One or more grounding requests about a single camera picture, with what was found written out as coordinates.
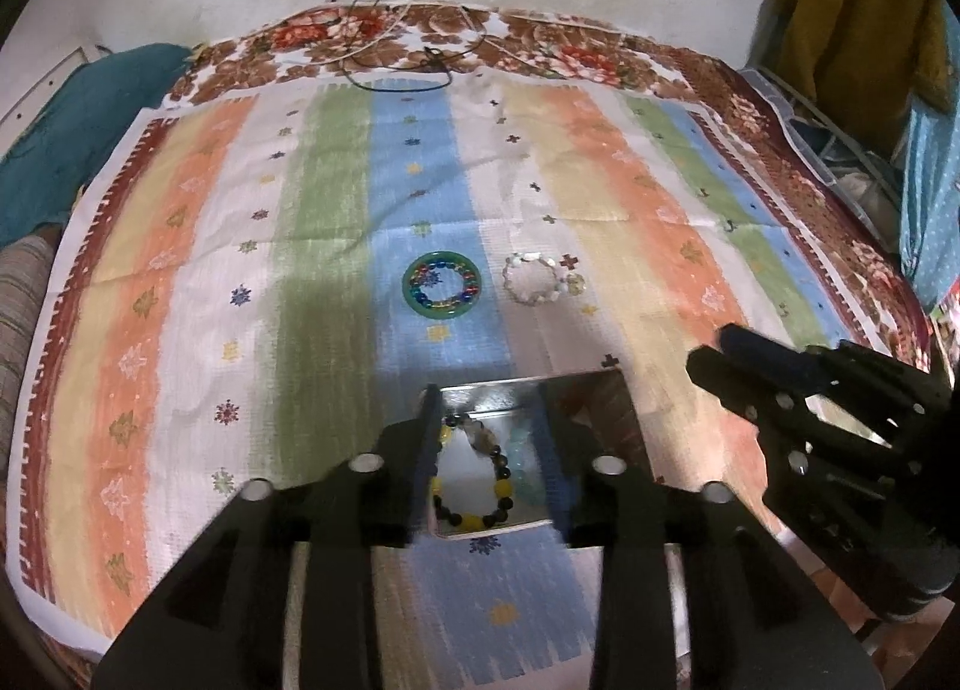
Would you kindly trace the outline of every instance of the white bead bracelet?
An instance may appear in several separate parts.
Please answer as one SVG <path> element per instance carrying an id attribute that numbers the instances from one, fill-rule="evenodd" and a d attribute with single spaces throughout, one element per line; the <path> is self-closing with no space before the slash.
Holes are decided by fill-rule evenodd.
<path id="1" fill-rule="evenodd" d="M 515 292 L 514 283 L 510 280 L 510 271 L 519 268 L 524 263 L 540 263 L 553 273 L 553 286 L 550 289 L 538 290 L 537 292 Z M 503 289 L 506 289 L 512 301 L 524 306 L 541 306 L 544 303 L 554 303 L 570 293 L 570 284 L 575 282 L 577 287 L 581 287 L 583 279 L 576 273 L 568 273 L 565 276 L 560 275 L 557 269 L 557 261 L 549 257 L 544 257 L 539 251 L 514 252 L 507 257 L 507 263 L 503 268 Z"/>

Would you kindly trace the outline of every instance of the beaded bracelet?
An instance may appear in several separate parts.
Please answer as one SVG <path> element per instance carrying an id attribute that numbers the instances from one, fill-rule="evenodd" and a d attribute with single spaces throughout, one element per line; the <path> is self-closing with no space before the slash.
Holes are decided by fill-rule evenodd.
<path id="1" fill-rule="evenodd" d="M 470 429 L 473 431 L 473 439 L 470 441 L 470 445 L 474 449 L 477 449 L 478 446 L 485 447 L 484 451 L 493 463 L 493 473 L 496 476 L 496 481 L 493 483 L 493 494 L 497 498 L 496 511 L 484 516 L 450 511 L 447 506 L 443 505 L 443 498 L 440 496 L 439 477 L 435 477 L 431 482 L 431 491 L 433 493 L 433 508 L 438 520 L 446 520 L 450 525 L 459 527 L 463 532 L 477 532 L 477 530 L 483 530 L 485 527 L 488 529 L 507 521 L 510 516 L 508 512 L 514 507 L 514 501 L 511 498 L 514 493 L 514 486 L 509 481 L 510 468 L 507 467 L 507 458 L 504 457 L 498 444 L 490 444 L 490 439 L 493 438 L 496 441 L 496 437 L 493 436 L 491 430 L 483 425 L 483 422 L 462 416 L 446 417 L 443 420 L 443 429 L 440 430 L 440 445 L 445 446 L 452 438 L 453 430 L 458 427 L 469 437 L 470 431 L 464 426 L 467 422 L 472 425 Z"/>
<path id="2" fill-rule="evenodd" d="M 453 270 L 460 275 L 463 285 L 459 292 L 439 300 L 431 300 L 425 287 L 435 287 L 440 282 L 442 269 Z M 480 296 L 480 271 L 463 254 L 453 251 L 434 251 L 424 254 L 406 269 L 403 274 L 403 297 L 407 305 L 421 316 L 430 319 L 445 319 L 459 316 L 473 308 Z"/>
<path id="3" fill-rule="evenodd" d="M 537 292 L 515 292 L 514 283 L 510 279 L 511 270 L 519 268 L 524 263 L 540 263 L 553 273 L 553 287 L 550 289 L 538 290 Z M 554 303 L 565 294 L 570 294 L 571 284 L 582 284 L 583 279 L 576 273 L 570 272 L 565 276 L 560 275 L 557 270 L 557 261 L 549 257 L 544 257 L 539 251 L 527 251 L 524 253 L 514 252 L 507 257 L 507 263 L 503 268 L 503 289 L 506 289 L 512 301 L 520 303 L 523 306 L 539 306 L 544 303 Z"/>

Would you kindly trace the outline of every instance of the blue stripe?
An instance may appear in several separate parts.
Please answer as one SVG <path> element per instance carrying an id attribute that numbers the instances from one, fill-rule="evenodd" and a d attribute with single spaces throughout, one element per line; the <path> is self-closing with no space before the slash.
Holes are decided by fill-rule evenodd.
<path id="1" fill-rule="evenodd" d="M 851 332 L 824 290 L 820 276 L 794 244 L 784 225 L 771 214 L 760 195 L 757 195 L 750 184 L 727 164 L 683 105 L 670 100 L 659 100 L 656 105 L 670 116 L 671 121 L 688 138 L 690 145 L 696 149 L 707 167 L 730 190 L 747 219 L 760 225 L 760 231 L 774 254 L 793 279 L 800 294 L 808 302 L 810 311 L 819 322 L 829 346 L 837 345 L 842 338 L 850 338 Z"/>
<path id="2" fill-rule="evenodd" d="M 377 83 L 395 89 L 421 85 L 395 79 Z M 445 92 L 375 94 L 371 112 L 368 211 L 377 399 L 386 421 L 395 422 L 412 415 L 426 383 L 510 378 L 514 369 L 496 297 L 488 290 L 494 277 L 470 204 Z M 419 143 L 408 145 L 413 140 Z M 420 173 L 407 171 L 413 163 Z M 415 230 L 418 222 L 428 222 L 430 231 Z M 463 316 L 446 322 L 427 319 L 403 299 L 403 273 L 429 251 L 458 252 L 478 266 L 487 290 Z M 440 324 L 449 336 L 429 340 L 428 328 Z M 551 650 L 567 660 L 581 653 L 582 643 L 592 643 L 592 614 L 568 550 L 554 530 L 521 530 L 501 535 L 496 544 L 482 554 L 474 541 L 421 535 L 407 551 L 415 594 L 443 624 L 445 638 L 421 631 L 430 670 L 442 690 L 462 687 L 464 676 L 484 684 L 497 676 L 520 676 L 524 666 L 546 668 L 554 662 Z M 514 610 L 515 621 L 502 615 Z"/>

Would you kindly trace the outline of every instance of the yellow jacket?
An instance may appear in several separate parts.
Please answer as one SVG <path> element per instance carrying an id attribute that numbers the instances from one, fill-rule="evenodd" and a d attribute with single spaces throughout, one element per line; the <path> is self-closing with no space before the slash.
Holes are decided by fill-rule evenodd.
<path id="1" fill-rule="evenodd" d="M 942 0 L 776 0 L 789 15 L 776 72 L 890 156 L 909 94 L 952 106 Z"/>

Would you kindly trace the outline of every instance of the teal cloth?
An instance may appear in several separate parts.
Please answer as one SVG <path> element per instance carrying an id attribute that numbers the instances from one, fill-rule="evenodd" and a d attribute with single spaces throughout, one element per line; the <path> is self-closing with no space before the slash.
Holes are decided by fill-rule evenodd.
<path id="1" fill-rule="evenodd" d="M 141 108 L 155 108 L 190 50 L 153 44 L 84 65 L 0 160 L 0 248 L 46 222 L 66 224 L 77 191 L 109 159 Z"/>
<path id="2" fill-rule="evenodd" d="M 944 3 L 950 64 L 960 65 L 960 22 Z M 904 275 L 928 313 L 960 276 L 960 101 L 939 113 L 914 98 L 901 207 Z"/>

